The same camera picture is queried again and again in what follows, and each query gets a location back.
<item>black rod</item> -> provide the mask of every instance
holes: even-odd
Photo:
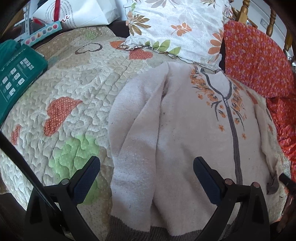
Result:
[[[47,194],[44,186],[36,177],[28,163],[25,161],[23,156],[17,151],[17,149],[10,143],[10,141],[0,131],[0,149],[16,164],[20,171],[26,176],[29,182],[33,185],[35,190],[38,192],[40,197],[47,203],[48,206],[55,212],[59,220],[62,220],[62,212]]]

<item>white pillowcase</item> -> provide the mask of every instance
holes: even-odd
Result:
[[[219,69],[224,20],[233,14],[228,0],[133,0],[129,10],[127,50],[149,46]]]

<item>white label icon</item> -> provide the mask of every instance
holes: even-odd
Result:
[[[10,96],[12,96],[14,92],[15,92],[15,88],[12,88],[12,89],[9,91]]]
[[[10,86],[11,86],[11,83],[8,82],[8,84],[5,86],[5,88],[8,90],[10,88]]]
[[[7,80],[8,80],[8,78],[7,78],[7,76],[5,76],[5,78],[2,80],[2,83],[5,84]]]
[[[15,72],[16,72],[16,68],[13,68],[13,69],[10,71],[11,74],[14,74]]]
[[[24,81],[25,81],[24,78],[21,78],[21,79],[19,80],[18,84],[21,85]]]
[[[20,77],[20,73],[17,73],[17,74],[14,76],[14,79],[17,80],[19,77]]]

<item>blue gripper pad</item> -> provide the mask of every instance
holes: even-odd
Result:
[[[215,180],[212,178],[210,171],[211,168],[207,165],[202,157],[197,157],[193,161],[193,170],[202,185],[210,202],[219,206],[221,203],[221,190]]]
[[[100,171],[100,168],[101,168],[100,159],[96,156],[92,156],[82,169],[76,171],[74,176],[78,174],[78,175],[81,175],[81,177],[79,178],[79,180],[77,180],[77,183],[73,188],[72,201],[74,203],[76,204],[83,203],[94,180],[96,179],[96,176]]]

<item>wooden bed post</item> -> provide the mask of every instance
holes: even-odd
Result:
[[[250,0],[243,0],[242,8],[236,18],[236,21],[238,21],[240,23],[246,23],[246,21],[248,19],[249,6],[250,6]]]
[[[269,25],[266,29],[266,34],[271,37],[273,31],[274,31],[274,23],[276,22],[276,12],[270,8],[271,13],[270,13],[270,19],[269,19]]]
[[[286,38],[285,38],[285,46],[284,46],[284,50],[289,51],[289,49],[291,48],[293,42],[293,37],[291,32],[287,29],[287,34],[286,34]]]

